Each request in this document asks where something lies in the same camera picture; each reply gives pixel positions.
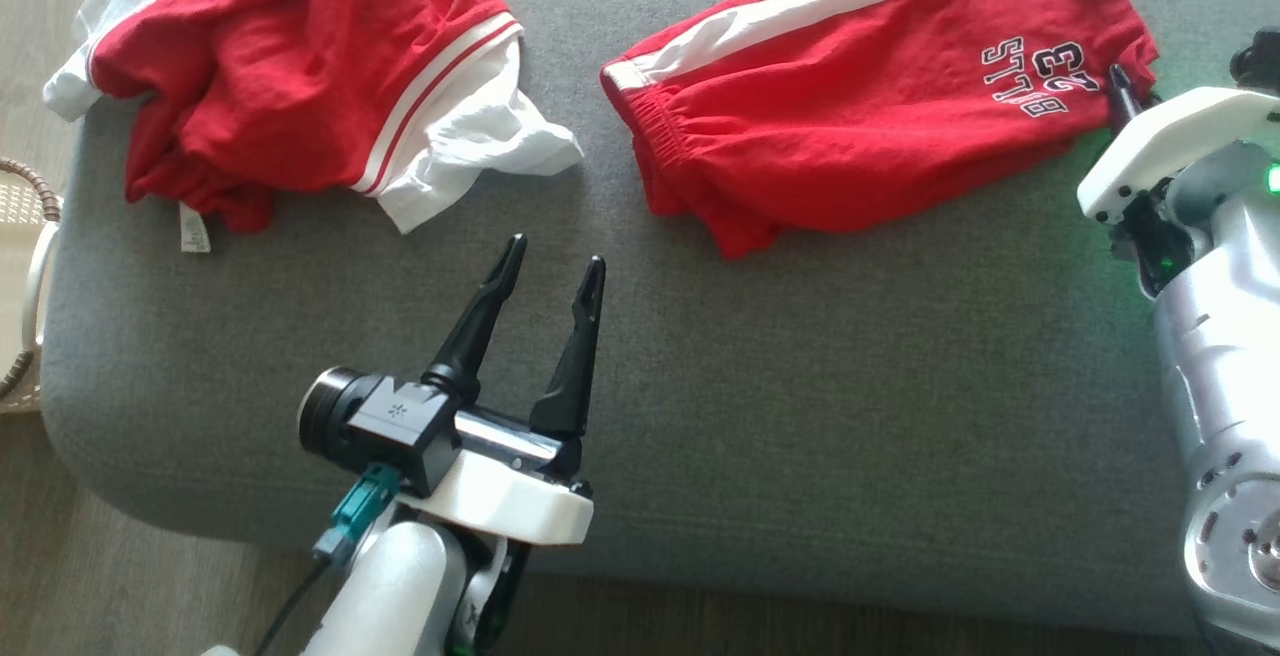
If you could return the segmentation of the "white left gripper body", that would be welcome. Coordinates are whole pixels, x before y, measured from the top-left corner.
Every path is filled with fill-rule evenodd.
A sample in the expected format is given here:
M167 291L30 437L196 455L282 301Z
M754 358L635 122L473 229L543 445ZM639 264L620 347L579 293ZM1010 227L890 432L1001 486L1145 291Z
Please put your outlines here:
M462 448L426 498L397 502L470 530L541 547L581 545L594 502L576 477L582 439L538 434L476 407L454 418Z

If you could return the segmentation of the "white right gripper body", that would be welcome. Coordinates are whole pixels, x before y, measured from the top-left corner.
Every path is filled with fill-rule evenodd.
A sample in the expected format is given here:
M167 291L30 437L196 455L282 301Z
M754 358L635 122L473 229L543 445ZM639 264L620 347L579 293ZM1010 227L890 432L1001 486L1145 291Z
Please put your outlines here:
M1083 215L1106 226L1140 191L1260 131L1279 99L1245 88L1199 86L1135 115L1076 187Z

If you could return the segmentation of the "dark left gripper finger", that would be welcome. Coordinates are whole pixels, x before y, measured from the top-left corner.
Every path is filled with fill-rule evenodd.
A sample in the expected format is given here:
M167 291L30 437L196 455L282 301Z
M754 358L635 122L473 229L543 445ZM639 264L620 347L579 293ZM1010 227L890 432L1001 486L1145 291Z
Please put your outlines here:
M605 290L605 260L594 255L571 302L573 328L543 396L529 415L532 432L567 441L585 433Z
M509 237L422 374L425 384L448 393L461 407L468 407L477 400L481 388L479 370L500 309L515 291L527 245L525 234Z

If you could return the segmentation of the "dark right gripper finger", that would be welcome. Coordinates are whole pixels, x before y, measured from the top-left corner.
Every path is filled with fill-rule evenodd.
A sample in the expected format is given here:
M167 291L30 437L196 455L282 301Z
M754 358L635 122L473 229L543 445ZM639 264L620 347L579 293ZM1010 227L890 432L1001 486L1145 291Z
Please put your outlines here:
M1123 131L1148 102L1148 91L1120 64L1108 68L1108 126L1112 132Z

